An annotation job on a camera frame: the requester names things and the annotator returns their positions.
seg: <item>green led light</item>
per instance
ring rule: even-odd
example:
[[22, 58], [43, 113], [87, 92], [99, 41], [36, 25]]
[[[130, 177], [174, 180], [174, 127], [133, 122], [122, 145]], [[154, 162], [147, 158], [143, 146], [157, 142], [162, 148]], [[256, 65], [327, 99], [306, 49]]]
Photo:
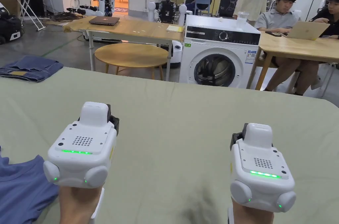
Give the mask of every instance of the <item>green led light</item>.
[[267, 177], [272, 177], [272, 178], [281, 178], [280, 176], [277, 176], [276, 174], [268, 174], [268, 173], [262, 173], [262, 172], [257, 172], [257, 171], [250, 171], [252, 174], [258, 174], [260, 176], [267, 176]]
[[72, 150], [62, 150], [65, 153], [75, 153], [75, 154], [93, 154], [89, 152], [82, 152], [82, 151], [72, 151]]

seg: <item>glass cup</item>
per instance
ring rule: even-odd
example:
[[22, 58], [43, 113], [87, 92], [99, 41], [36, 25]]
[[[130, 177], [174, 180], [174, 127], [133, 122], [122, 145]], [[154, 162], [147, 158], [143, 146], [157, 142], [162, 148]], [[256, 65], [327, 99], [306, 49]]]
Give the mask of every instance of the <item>glass cup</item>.
[[240, 11], [238, 13], [238, 18], [237, 18], [237, 27], [238, 28], [243, 28], [247, 22], [247, 18], [249, 16], [249, 13]]

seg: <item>round wooden stool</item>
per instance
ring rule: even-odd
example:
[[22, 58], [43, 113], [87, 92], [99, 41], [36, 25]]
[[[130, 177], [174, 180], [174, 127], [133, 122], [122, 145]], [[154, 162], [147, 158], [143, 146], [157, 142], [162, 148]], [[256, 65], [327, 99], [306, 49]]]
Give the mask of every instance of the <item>round wooden stool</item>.
[[95, 57], [106, 64], [106, 73], [110, 65], [119, 67], [152, 68], [152, 79], [155, 79], [154, 68], [159, 67], [160, 79], [163, 80], [161, 65], [167, 63], [168, 51], [153, 45], [118, 43], [100, 47], [95, 51]]

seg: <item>white handheld controller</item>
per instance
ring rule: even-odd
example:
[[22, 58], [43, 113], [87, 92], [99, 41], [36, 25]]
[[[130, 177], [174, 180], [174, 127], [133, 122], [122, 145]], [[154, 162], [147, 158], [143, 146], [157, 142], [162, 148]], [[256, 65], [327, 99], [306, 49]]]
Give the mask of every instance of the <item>white handheld controller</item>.
[[69, 124], [48, 150], [43, 169], [60, 186], [97, 188], [107, 178], [117, 145], [119, 120], [103, 103], [86, 102], [79, 121]]
[[231, 141], [231, 195], [240, 205], [287, 212], [296, 200], [295, 182], [281, 152], [272, 144], [272, 129], [245, 124]]

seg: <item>hand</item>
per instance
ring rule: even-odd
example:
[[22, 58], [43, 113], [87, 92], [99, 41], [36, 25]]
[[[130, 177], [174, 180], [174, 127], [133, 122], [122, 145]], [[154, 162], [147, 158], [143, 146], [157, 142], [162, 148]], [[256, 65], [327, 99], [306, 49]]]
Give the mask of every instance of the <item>hand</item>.
[[281, 32], [282, 34], [288, 33], [290, 32], [292, 29], [287, 29], [287, 28], [279, 28], [279, 32]]
[[317, 18], [317, 19], [314, 20], [313, 22], [328, 24], [329, 20], [328, 20], [327, 18]]
[[97, 208], [101, 187], [60, 187], [60, 224], [87, 224]]
[[239, 205], [232, 199], [234, 224], [272, 224], [274, 213]]
[[334, 39], [334, 40], [338, 40], [339, 35], [331, 35], [329, 37], [327, 37], [326, 39]]

